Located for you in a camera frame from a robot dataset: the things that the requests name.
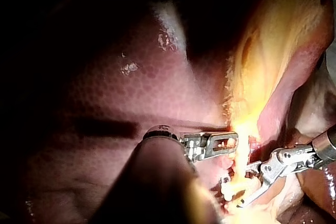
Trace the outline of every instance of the wet tissue surface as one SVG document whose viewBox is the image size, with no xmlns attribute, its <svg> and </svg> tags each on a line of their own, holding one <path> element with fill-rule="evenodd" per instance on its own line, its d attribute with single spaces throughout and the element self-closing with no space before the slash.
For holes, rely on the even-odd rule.
<svg viewBox="0 0 336 224">
<path fill-rule="evenodd" d="M 88 223 L 150 127 L 229 129 L 234 59 L 242 41 L 247 51 L 254 45 L 242 38 L 262 2 L 62 1 L 36 36 L 16 46 L 0 66 L 8 112 L 0 211 L 15 223 Z M 319 0 L 317 9 L 318 22 L 300 32 L 258 117 L 251 160 L 265 159 L 276 146 L 305 143 L 336 122 L 335 85 L 324 61 L 316 67 L 333 40 L 331 0 Z M 242 54 L 239 64 L 247 69 L 248 53 Z M 178 177 L 180 160 L 174 155 L 146 158 L 165 167 L 165 181 L 189 182 L 189 175 Z M 218 193 L 218 181 L 232 164 L 228 157 L 197 163 L 202 185 Z M 288 179 L 293 184 L 282 193 L 278 220 L 332 223 L 334 175 L 330 165 L 302 174 L 301 185 L 295 176 Z M 308 196 L 302 200 L 303 192 L 313 202 Z"/>
</svg>

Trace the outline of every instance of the surgical tool tip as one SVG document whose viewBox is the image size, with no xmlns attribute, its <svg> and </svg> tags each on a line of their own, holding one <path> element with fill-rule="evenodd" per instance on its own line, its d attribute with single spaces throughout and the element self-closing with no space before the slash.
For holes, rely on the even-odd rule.
<svg viewBox="0 0 336 224">
<path fill-rule="evenodd" d="M 228 182 L 229 182 L 229 178 L 228 177 L 223 178 L 223 183 L 228 183 Z"/>
<path fill-rule="evenodd" d="M 244 208 L 244 206 L 245 206 L 245 205 L 244 205 L 244 203 L 245 203 L 244 200 L 241 199 L 240 202 L 241 202 L 241 204 L 238 204 L 238 205 L 237 205 L 237 208 Z"/>
<path fill-rule="evenodd" d="M 254 193 L 252 193 L 251 195 L 249 195 L 245 199 L 240 200 L 241 203 L 242 203 L 242 204 L 239 204 L 240 207 L 246 207 L 249 204 L 251 204 L 253 201 L 258 199 L 262 194 L 264 194 L 264 192 L 266 192 L 269 189 L 269 187 L 270 187 L 269 184 L 262 183 L 261 187 L 258 190 L 256 190 Z"/>
<path fill-rule="evenodd" d="M 236 132 L 182 133 L 181 142 L 193 162 L 235 153 L 238 146 Z"/>
</svg>

